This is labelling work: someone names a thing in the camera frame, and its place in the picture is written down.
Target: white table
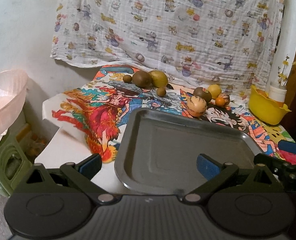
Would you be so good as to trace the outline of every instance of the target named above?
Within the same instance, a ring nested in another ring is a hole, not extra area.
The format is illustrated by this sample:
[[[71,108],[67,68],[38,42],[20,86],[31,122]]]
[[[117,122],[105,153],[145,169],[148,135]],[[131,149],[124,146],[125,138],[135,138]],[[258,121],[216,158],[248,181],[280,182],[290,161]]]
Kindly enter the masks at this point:
[[[42,163],[47,169],[59,168],[66,162],[79,163],[90,155],[91,152],[85,144],[60,128],[48,146],[35,159],[35,163]],[[91,181],[111,193],[131,193],[118,180],[115,174],[114,162],[103,164],[101,170]]]

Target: screw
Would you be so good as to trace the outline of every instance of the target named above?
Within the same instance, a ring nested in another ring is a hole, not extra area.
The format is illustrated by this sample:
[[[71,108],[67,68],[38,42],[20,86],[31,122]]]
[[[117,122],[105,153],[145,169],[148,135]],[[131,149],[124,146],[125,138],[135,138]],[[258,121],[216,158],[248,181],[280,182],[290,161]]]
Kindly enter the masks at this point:
[[[113,199],[114,199],[114,197],[111,194],[101,194],[101,195],[98,196],[98,200],[103,202],[103,203],[110,202]]]
[[[192,193],[192,194],[187,194],[185,196],[185,200],[188,202],[198,202],[199,200],[201,200],[201,197],[196,193]]]

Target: green plastic stool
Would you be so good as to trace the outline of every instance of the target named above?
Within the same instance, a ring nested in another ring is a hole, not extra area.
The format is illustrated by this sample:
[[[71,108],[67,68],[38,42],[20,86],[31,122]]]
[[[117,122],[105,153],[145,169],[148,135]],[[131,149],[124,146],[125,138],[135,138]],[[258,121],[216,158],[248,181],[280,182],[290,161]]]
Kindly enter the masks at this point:
[[[15,137],[8,132],[0,141],[0,194],[9,197],[31,166]]]

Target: gray baking tray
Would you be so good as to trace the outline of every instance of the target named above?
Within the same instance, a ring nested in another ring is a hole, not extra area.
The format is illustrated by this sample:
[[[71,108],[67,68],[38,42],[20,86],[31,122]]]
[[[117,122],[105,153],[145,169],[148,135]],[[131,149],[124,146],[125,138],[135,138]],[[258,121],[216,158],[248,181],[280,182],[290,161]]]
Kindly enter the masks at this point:
[[[159,110],[132,111],[115,159],[118,179],[142,194],[186,194],[207,180],[197,170],[204,153],[219,163],[253,168],[262,153],[242,131]]]

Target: yellow bowl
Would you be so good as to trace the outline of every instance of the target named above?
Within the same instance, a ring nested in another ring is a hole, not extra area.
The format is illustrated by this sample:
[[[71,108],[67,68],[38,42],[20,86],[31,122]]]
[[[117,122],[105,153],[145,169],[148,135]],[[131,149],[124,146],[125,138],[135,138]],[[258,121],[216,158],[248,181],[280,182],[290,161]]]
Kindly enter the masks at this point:
[[[252,85],[252,90],[249,98],[249,109],[261,121],[276,125],[279,124],[285,114],[291,112],[287,105],[279,107],[276,101],[266,98],[259,94],[255,85]]]

